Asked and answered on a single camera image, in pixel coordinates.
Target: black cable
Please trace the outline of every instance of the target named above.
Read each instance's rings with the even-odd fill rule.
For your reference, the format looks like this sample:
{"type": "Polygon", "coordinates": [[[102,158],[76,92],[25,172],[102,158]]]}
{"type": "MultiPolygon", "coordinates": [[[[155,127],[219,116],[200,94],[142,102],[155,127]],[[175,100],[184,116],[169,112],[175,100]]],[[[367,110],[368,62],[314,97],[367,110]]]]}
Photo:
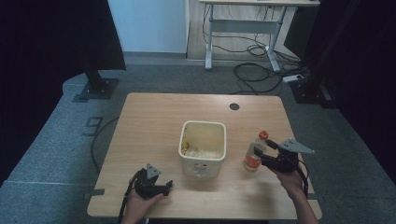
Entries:
{"type": "Polygon", "coordinates": [[[261,57],[264,56],[265,54],[267,54],[267,49],[265,48],[265,46],[260,46],[259,44],[256,45],[250,45],[247,47],[247,52],[249,52],[251,55],[255,56],[255,57],[261,57]],[[253,50],[255,49],[261,49],[263,51],[263,53],[261,54],[256,54],[253,52],[253,50]]]}
{"type": "Polygon", "coordinates": [[[98,165],[98,163],[96,162],[95,157],[93,156],[93,145],[94,145],[94,143],[95,143],[96,137],[99,135],[99,133],[102,132],[102,130],[103,130],[105,127],[107,127],[110,123],[116,121],[116,120],[119,119],[119,118],[120,118],[120,117],[115,118],[115,119],[109,121],[105,126],[103,126],[103,127],[96,133],[95,137],[94,137],[93,140],[92,140],[92,143],[91,143],[91,158],[92,158],[93,164],[95,165],[96,170],[97,170],[98,173],[100,173],[99,165],[98,165]]]}
{"type": "Polygon", "coordinates": [[[274,20],[274,13],[275,13],[275,7],[273,7],[273,14],[272,14],[272,16],[271,16],[271,21],[274,20]]]}
{"type": "Polygon", "coordinates": [[[138,176],[140,173],[142,173],[142,172],[144,172],[144,169],[141,169],[141,170],[139,170],[138,172],[136,172],[136,173],[134,174],[134,177],[132,177],[131,181],[129,182],[128,188],[126,189],[125,194],[124,194],[124,198],[123,198],[123,200],[122,200],[122,205],[121,205],[120,213],[119,213],[119,219],[118,219],[118,221],[117,221],[118,224],[121,224],[121,222],[122,222],[122,218],[123,218],[123,213],[124,213],[124,210],[125,210],[125,206],[126,206],[126,204],[128,203],[128,197],[129,197],[129,194],[131,193],[131,190],[133,189],[134,182],[136,181],[137,176],[138,176]]]}
{"type": "Polygon", "coordinates": [[[228,6],[228,14],[231,16],[231,18],[233,19],[233,15],[231,15],[231,9],[230,9],[230,5],[227,5],[228,6]]]}
{"type": "Polygon", "coordinates": [[[300,160],[299,160],[299,162],[302,163],[303,166],[305,167],[305,170],[306,170],[306,178],[308,178],[308,177],[309,177],[308,167],[305,165],[305,163],[304,163],[303,161],[300,161],[300,160]]]}
{"type": "Polygon", "coordinates": [[[264,14],[264,18],[262,18],[262,20],[263,20],[263,21],[264,21],[264,20],[267,18],[268,9],[269,9],[269,7],[265,7],[265,14],[264,14]]]}
{"type": "MultiPolygon", "coordinates": [[[[211,8],[211,7],[212,7],[212,6],[209,6],[209,8],[206,9],[206,8],[207,8],[207,5],[205,5],[204,19],[203,19],[203,23],[202,23],[203,38],[204,38],[204,41],[206,42],[206,44],[207,44],[207,41],[206,41],[205,36],[208,35],[208,33],[205,32],[205,21],[206,21],[207,14],[209,14],[209,11],[210,11],[210,8],[211,8]]],[[[244,36],[212,35],[212,37],[219,37],[219,38],[241,38],[241,39],[246,39],[246,40],[253,41],[253,42],[255,42],[256,44],[257,44],[257,43],[260,43],[262,46],[265,46],[265,44],[263,44],[263,43],[257,41],[257,39],[252,39],[252,38],[244,37],[244,36]]],[[[212,45],[212,47],[213,47],[213,48],[222,49],[222,50],[225,50],[225,51],[231,52],[231,53],[244,53],[244,52],[249,52],[249,49],[245,49],[245,50],[229,50],[229,49],[222,48],[222,47],[220,47],[220,46],[218,46],[218,45],[212,45]]]]}
{"type": "Polygon", "coordinates": [[[282,78],[283,78],[283,77],[288,77],[288,76],[294,75],[294,72],[300,71],[301,69],[304,69],[303,72],[306,72],[306,71],[307,71],[307,68],[299,66],[299,67],[297,67],[297,68],[290,69],[289,71],[286,71],[286,72],[283,73],[283,74],[276,74],[276,73],[274,73],[272,70],[270,70],[270,69],[268,69],[268,68],[265,68],[265,67],[263,67],[263,66],[261,66],[261,65],[258,65],[258,64],[256,64],[256,63],[240,63],[240,64],[238,64],[238,65],[233,69],[233,74],[238,78],[237,81],[236,81],[236,84],[239,86],[239,88],[241,89],[241,91],[235,91],[235,92],[232,92],[232,93],[229,93],[229,94],[254,93],[254,94],[256,94],[256,95],[259,95],[260,93],[267,93],[267,92],[269,92],[269,91],[273,91],[274,89],[276,89],[276,87],[278,87],[278,86],[280,85],[279,93],[276,94],[276,95],[279,95],[279,94],[282,92],[282,83],[281,83],[282,78]],[[257,79],[249,79],[249,78],[245,78],[245,77],[240,77],[240,75],[238,74],[238,69],[239,69],[240,67],[242,67],[242,66],[248,66],[248,65],[257,66],[257,67],[262,68],[262,69],[265,71],[266,76],[265,76],[265,77],[261,77],[261,78],[257,78],[257,79]],[[274,76],[280,76],[280,78],[279,78],[279,80],[276,82],[276,84],[274,85],[274,87],[272,87],[272,88],[270,88],[270,89],[268,89],[268,90],[256,91],[251,85],[249,85],[250,82],[264,81],[264,80],[267,79],[268,77],[274,77],[274,76]],[[239,82],[243,82],[246,86],[248,86],[248,87],[250,88],[250,91],[244,91],[243,88],[242,88],[242,86],[239,84],[239,82]]]}
{"type": "Polygon", "coordinates": [[[288,71],[288,69],[285,67],[285,66],[297,66],[297,68],[304,68],[304,67],[301,67],[299,64],[297,64],[297,63],[283,63],[282,64],[282,69],[283,70],[285,70],[285,71],[288,71]]]}
{"type": "Polygon", "coordinates": [[[259,7],[259,10],[257,11],[256,15],[254,16],[253,20],[257,20],[262,14],[262,7],[259,7]]]}
{"type": "Polygon", "coordinates": [[[276,50],[274,50],[274,53],[276,54],[276,56],[278,58],[283,58],[283,59],[285,59],[286,61],[288,61],[290,63],[299,64],[301,62],[301,60],[299,58],[290,56],[289,54],[285,54],[285,53],[282,53],[282,52],[279,52],[279,51],[276,51],[276,50]]]}
{"type": "Polygon", "coordinates": [[[308,198],[308,177],[304,175],[304,172],[301,170],[300,167],[296,168],[297,173],[300,175],[301,179],[303,180],[303,192],[305,198],[308,198]]]}

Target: desk leg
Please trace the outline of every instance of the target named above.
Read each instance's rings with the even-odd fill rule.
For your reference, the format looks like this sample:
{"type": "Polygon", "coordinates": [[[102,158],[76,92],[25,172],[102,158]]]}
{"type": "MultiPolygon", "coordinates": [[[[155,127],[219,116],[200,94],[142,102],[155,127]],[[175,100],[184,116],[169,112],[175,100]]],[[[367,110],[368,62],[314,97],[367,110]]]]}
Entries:
{"type": "Polygon", "coordinates": [[[271,62],[271,65],[273,66],[274,72],[276,73],[280,72],[280,68],[276,61],[276,56],[274,54],[274,47],[276,45],[277,37],[279,36],[280,33],[280,28],[282,28],[283,19],[285,18],[285,14],[286,14],[286,9],[287,7],[282,7],[280,17],[277,20],[276,31],[274,33],[273,38],[271,39],[270,45],[266,47],[268,58],[271,62]]]}
{"type": "Polygon", "coordinates": [[[209,31],[208,39],[206,44],[206,57],[205,57],[205,69],[212,70],[212,21],[213,21],[213,6],[210,6],[210,17],[209,17],[209,31]]]}

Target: camera stand base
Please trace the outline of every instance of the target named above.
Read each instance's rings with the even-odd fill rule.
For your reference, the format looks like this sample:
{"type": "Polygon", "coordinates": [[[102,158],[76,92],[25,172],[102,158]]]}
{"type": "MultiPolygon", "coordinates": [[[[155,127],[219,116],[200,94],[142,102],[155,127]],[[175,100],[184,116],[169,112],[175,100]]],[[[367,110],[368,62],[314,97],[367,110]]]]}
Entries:
{"type": "Polygon", "coordinates": [[[306,83],[290,82],[289,84],[297,104],[321,105],[324,108],[337,108],[335,100],[324,85],[320,85],[318,91],[310,92],[307,90],[306,83]]]}
{"type": "Polygon", "coordinates": [[[73,103],[86,103],[91,99],[108,100],[116,89],[119,80],[117,78],[103,78],[103,85],[100,89],[94,89],[88,82],[82,92],[77,94],[73,103]]]}

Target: white plastic container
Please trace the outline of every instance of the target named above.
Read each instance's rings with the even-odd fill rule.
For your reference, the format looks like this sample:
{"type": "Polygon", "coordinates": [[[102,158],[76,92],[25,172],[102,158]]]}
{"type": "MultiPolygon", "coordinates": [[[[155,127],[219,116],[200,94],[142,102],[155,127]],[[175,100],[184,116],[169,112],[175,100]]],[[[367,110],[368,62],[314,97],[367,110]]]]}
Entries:
{"type": "Polygon", "coordinates": [[[178,155],[185,175],[215,177],[226,155],[226,128],[219,122],[184,123],[178,155]]]}

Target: wooden table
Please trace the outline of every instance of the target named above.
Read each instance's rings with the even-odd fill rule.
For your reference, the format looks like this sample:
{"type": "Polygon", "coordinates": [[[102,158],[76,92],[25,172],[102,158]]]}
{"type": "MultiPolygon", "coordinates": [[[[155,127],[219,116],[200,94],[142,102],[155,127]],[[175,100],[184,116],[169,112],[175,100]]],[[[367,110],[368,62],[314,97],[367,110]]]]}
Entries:
{"type": "MultiPolygon", "coordinates": [[[[148,217],[296,219],[293,203],[266,167],[255,174],[243,168],[250,142],[266,130],[278,143],[293,137],[280,98],[275,96],[130,93],[106,154],[88,213],[117,217],[129,179],[147,163],[162,170],[157,185],[174,180],[168,197],[148,217]],[[238,104],[231,110],[230,104],[238,104]],[[216,178],[185,176],[178,156],[181,129],[187,120],[226,126],[227,156],[216,178]]],[[[276,152],[269,149],[270,155],[276,152]]],[[[310,200],[318,218],[318,201],[310,200]]]]}
{"type": "Polygon", "coordinates": [[[268,59],[273,66],[274,72],[280,72],[279,65],[274,54],[277,37],[285,18],[287,7],[318,7],[319,0],[200,0],[200,3],[210,5],[208,39],[206,45],[205,69],[212,69],[212,33],[247,33],[247,34],[270,34],[273,35],[271,42],[265,48],[268,59]],[[240,20],[217,20],[213,16],[215,5],[238,5],[238,6],[270,6],[282,7],[277,21],[240,21],[240,20]]]}

